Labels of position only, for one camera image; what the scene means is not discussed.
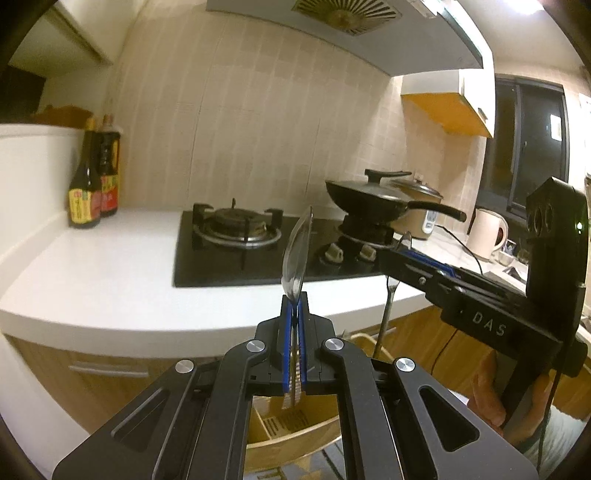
tiled wall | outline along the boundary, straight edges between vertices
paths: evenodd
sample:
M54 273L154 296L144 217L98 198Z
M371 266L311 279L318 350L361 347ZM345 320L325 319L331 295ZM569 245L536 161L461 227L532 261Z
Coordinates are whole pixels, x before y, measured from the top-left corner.
M122 205L193 202L317 215L339 211L324 179L407 168L473 205L482 158L400 98L401 77L308 34L149 0L115 67L105 111L124 130Z

power cord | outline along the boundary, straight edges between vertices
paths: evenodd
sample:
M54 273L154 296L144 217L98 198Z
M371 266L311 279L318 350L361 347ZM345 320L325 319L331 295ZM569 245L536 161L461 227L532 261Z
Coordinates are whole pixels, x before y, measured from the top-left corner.
M474 253L472 253L472 250L470 250L465 244L464 242L462 242L458 237L456 237L453 233L451 233L446 227L444 227L443 225L435 225L438 226L439 228L441 228L442 230L445 230L447 233L449 233L453 238L455 238L457 240L457 242L464 247L468 253L474 257L474 260L476 260L476 263L478 264L478 268L480 269L480 274L484 275L484 272L482 271L482 265L480 264L480 260L477 259L476 255L474 255Z
M566 363L566 351L562 354L560 368L556 370L556 376L554 377L554 381L552 382L552 388L550 389L550 395L548 396L548 401L546 402L546 407L544 408L544 418L542 419L542 431L540 432L540 439L538 440L538 461L536 465L536 470L538 474L540 474L540 468L542 466L542 452L544 450L544 438L546 437L546 427L548 426L548 420L550 419L550 407L552 406L552 400L554 399L554 394L556 393L556 389L558 388L558 382L560 382L560 377L562 376L562 370L564 368L564 364Z
M431 376L433 376L433 370L435 370L435 365L437 365L437 361L439 360L439 357L445 351L445 349L447 348L449 343L453 340L453 338L456 336L456 333L457 333L457 328L456 328L455 332L452 333L452 336L449 337L449 340L446 342L446 344L443 345L443 348L441 350L439 350L439 353L435 357L435 361L433 362L433 365L431 366Z

electric kettle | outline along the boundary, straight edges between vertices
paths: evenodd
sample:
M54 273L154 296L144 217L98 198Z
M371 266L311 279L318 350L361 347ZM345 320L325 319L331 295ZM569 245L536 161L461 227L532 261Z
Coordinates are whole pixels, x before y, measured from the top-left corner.
M502 236L501 240L497 242L499 229L502 231ZM501 215L477 208L476 218L474 218L466 246L476 256L490 260L492 253L505 245L508 234L509 225Z

human hand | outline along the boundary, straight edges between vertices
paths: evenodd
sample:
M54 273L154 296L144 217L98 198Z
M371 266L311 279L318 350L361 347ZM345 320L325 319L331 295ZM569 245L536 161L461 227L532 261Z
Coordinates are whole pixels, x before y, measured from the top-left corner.
M548 374L540 375L534 382L532 405L527 415L510 432L503 432L506 411L495 392L496 355L492 350L480 363L472 378L472 394L468 408L503 436L511 445L518 445L531 437L544 418L544 409L550 396L552 382Z

window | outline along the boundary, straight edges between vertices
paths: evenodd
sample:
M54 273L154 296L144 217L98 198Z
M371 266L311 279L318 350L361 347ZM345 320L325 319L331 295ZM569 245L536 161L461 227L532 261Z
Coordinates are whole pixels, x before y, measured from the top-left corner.
M569 136L561 86L496 78L495 137L486 154L476 206L525 226L525 199L548 177L567 180Z

